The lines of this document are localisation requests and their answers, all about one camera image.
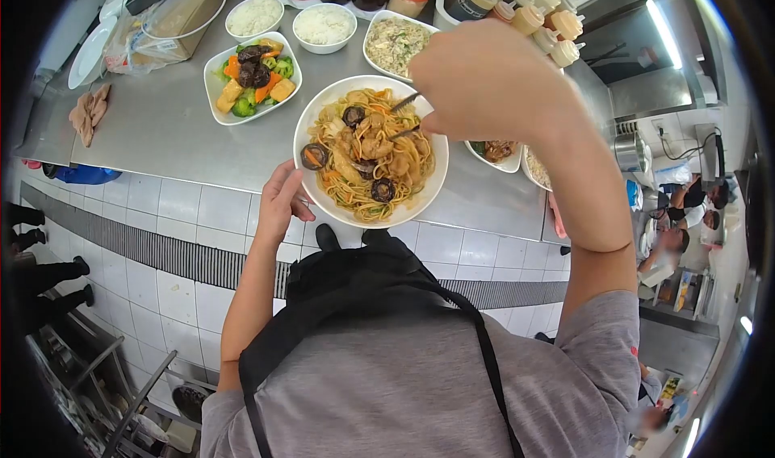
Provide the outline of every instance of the hand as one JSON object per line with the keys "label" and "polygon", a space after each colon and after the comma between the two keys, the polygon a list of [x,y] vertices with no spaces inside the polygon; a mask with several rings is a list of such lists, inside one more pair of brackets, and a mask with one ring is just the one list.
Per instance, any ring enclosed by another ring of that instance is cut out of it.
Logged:
{"label": "hand", "polygon": [[434,34],[409,71],[435,110],[422,128],[451,140],[536,144],[587,119],[557,67],[501,21],[465,22]]}
{"label": "hand", "polygon": [[302,187],[302,171],[294,169],[293,159],[290,159],[277,166],[261,192],[256,240],[279,245],[285,238],[292,215],[301,221],[315,221],[315,215],[299,196],[311,201]]}

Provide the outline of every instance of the cloth rag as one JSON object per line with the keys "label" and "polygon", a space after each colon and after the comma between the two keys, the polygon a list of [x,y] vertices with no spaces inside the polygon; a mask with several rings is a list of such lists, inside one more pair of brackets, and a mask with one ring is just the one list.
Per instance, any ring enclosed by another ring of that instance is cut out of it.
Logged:
{"label": "cloth rag", "polygon": [[78,97],[75,108],[70,111],[68,118],[73,123],[75,131],[81,136],[84,147],[92,145],[94,128],[108,110],[108,92],[110,92],[110,83],[104,83],[94,95],[86,92]]}

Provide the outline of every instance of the fluorescent light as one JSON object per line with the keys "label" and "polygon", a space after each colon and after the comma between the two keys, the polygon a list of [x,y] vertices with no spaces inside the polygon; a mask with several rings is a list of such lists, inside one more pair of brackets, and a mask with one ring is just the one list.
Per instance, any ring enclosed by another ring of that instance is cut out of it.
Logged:
{"label": "fluorescent light", "polygon": [[740,317],[740,325],[746,330],[746,332],[748,332],[748,335],[753,333],[753,324],[751,323],[750,318],[746,316]]}
{"label": "fluorescent light", "polygon": [[691,449],[694,447],[694,441],[697,440],[697,431],[700,430],[700,418],[694,418],[691,422],[691,429],[689,430],[689,438],[686,440],[686,445],[683,447],[683,458],[688,458]]}
{"label": "fluorescent light", "polygon": [[670,28],[667,27],[665,18],[662,17],[662,11],[660,11],[660,8],[656,5],[654,0],[646,0],[645,7],[649,10],[651,20],[654,21],[654,26],[656,26],[656,30],[659,32],[660,38],[662,38],[662,44],[665,45],[667,54],[673,61],[673,67],[680,70],[681,67],[683,67],[683,63],[681,63],[681,53],[678,52],[678,46],[673,38],[673,34],[670,32]]}

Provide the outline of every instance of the apron strap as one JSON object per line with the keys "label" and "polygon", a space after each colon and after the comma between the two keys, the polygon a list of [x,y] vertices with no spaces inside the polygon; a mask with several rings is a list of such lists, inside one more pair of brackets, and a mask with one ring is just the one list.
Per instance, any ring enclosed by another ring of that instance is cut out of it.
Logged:
{"label": "apron strap", "polygon": [[[506,432],[509,434],[513,456],[524,458],[522,447],[519,445],[509,421],[509,411],[506,407],[498,360],[479,310],[474,308],[469,300],[461,294],[444,289],[433,281],[371,272],[364,273],[367,274],[367,278],[357,279],[359,285],[357,289],[354,289],[351,283],[344,288],[304,301],[300,305],[283,308],[266,323],[266,326],[250,345],[239,355],[239,380],[261,458],[272,458],[272,453],[256,403],[255,393],[259,386],[266,381],[266,378],[280,365],[282,360],[326,318],[354,305],[363,304],[368,299],[378,298],[375,297],[375,293],[398,286],[409,286],[435,293],[457,305],[462,313],[473,322],[490,386],[506,424]],[[363,288],[364,281],[369,282],[366,289]]]}

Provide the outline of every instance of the person's right hand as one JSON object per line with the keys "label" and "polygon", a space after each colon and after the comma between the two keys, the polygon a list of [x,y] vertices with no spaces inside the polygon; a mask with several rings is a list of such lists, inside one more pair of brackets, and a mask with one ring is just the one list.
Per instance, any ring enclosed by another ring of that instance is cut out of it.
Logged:
{"label": "person's right hand", "polygon": [[516,29],[494,19],[434,34],[409,71],[435,110],[422,120],[423,130],[451,140],[534,144],[588,120],[557,66]]}

